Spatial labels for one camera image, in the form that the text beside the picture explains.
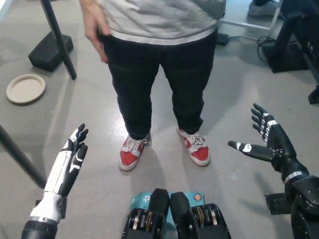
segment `gray t-shirt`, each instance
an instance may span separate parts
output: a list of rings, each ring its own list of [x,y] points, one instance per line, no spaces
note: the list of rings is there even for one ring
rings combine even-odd
[[[211,34],[225,0],[96,0],[112,35],[128,41],[177,45]]]

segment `black block base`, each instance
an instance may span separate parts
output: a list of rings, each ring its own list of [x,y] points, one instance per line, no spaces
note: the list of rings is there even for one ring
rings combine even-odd
[[[222,33],[217,34],[218,45],[226,46],[228,42],[229,42],[229,37],[227,34],[222,34]]]
[[[311,105],[319,104],[319,85],[317,85],[314,91],[310,93],[308,100]]]
[[[70,36],[62,35],[68,52],[73,49],[73,42]],[[62,62],[62,54],[56,45],[52,32],[48,33],[40,43],[31,51],[29,59],[33,66],[53,72]]]
[[[273,46],[262,47],[268,65],[273,73],[308,70],[303,54],[296,44],[287,45],[283,55],[274,55]]]

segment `pant leg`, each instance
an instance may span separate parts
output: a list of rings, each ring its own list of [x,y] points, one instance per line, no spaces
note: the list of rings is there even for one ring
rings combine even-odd
[[[256,6],[263,6],[269,1],[270,0],[254,0],[254,3],[256,4]]]
[[[196,133],[203,120],[205,89],[214,60],[217,30],[191,43],[164,47],[161,64],[172,89],[173,111],[178,126],[188,134]]]
[[[158,46],[102,37],[126,129],[133,139],[151,130],[151,88],[159,70]]]

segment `concrete floor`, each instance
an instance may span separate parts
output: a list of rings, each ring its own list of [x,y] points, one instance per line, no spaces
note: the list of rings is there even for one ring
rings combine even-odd
[[[226,18],[247,18],[249,0],[227,0]],[[32,68],[28,53],[49,32],[37,0],[15,0],[0,24],[0,122],[27,156],[46,174],[68,136],[82,122],[89,128],[87,157],[69,196],[67,217],[58,239],[120,238],[130,198],[156,187],[169,191],[203,191],[206,202],[221,209],[233,238],[291,239],[288,216],[272,217],[264,195],[283,191],[270,164],[245,157],[227,141],[262,143],[252,129],[250,108],[258,102],[282,124],[299,159],[319,175],[319,108],[308,103],[316,82],[310,71],[272,74],[258,59],[256,42],[233,39],[217,47],[215,65],[204,97],[201,131],[209,142],[212,163],[199,168],[188,158],[175,132],[171,90],[162,70],[153,87],[153,142],[136,169],[118,169],[119,150],[127,133],[119,113],[107,66],[83,37],[78,0],[52,2],[60,27],[74,43],[71,58],[78,78],[71,81],[61,65],[50,74]],[[258,21],[269,25],[269,19]],[[264,32],[221,26],[231,36],[259,37]],[[5,96],[7,85],[35,73],[46,93],[33,105],[18,107]],[[0,238],[19,238],[42,191],[0,149]]]

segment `white shoelace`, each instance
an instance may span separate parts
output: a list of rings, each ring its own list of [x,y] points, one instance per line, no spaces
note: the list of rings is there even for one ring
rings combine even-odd
[[[123,145],[122,150],[125,152],[131,152],[132,154],[135,154],[135,152],[138,150],[141,143],[146,144],[148,141],[147,139],[141,139],[136,140],[132,139],[130,136],[128,136],[128,139],[126,141],[126,144]]]
[[[195,134],[191,134],[190,136],[187,136],[186,138],[188,139],[190,144],[196,149],[196,151],[199,148],[204,147],[203,136],[199,132],[196,132]]]

